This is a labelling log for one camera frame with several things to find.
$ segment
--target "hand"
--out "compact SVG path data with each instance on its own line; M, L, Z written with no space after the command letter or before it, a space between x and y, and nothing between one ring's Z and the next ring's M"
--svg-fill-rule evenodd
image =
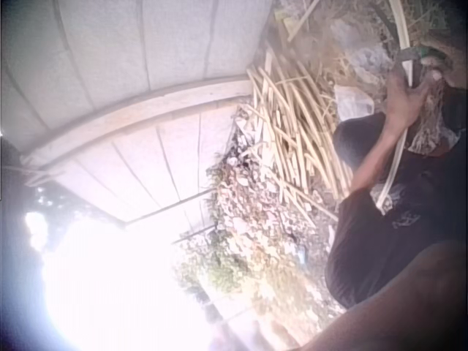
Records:
M440 58L433 56L421 59L421 64L427 67L437 68L444 76L449 86L454 88L467 88L467 42L466 38L450 37L443 31L430 31L421 40L425 46L430 46L444 53L449 58L450 63L444 62Z
M399 137L415 123L429 89L441 78L440 72L432 70L426 73L417 88L410 88L401 62L396 62L387 79L387 118L384 132Z

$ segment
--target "bright sky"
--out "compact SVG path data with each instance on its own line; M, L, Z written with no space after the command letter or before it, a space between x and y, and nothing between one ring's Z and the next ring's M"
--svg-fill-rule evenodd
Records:
M36 214L26 221L44 237L38 232L47 225ZM73 345L83 351L206 350L208 324L170 276L170 250L160 235L84 219L70 226L55 252L43 255L48 311Z

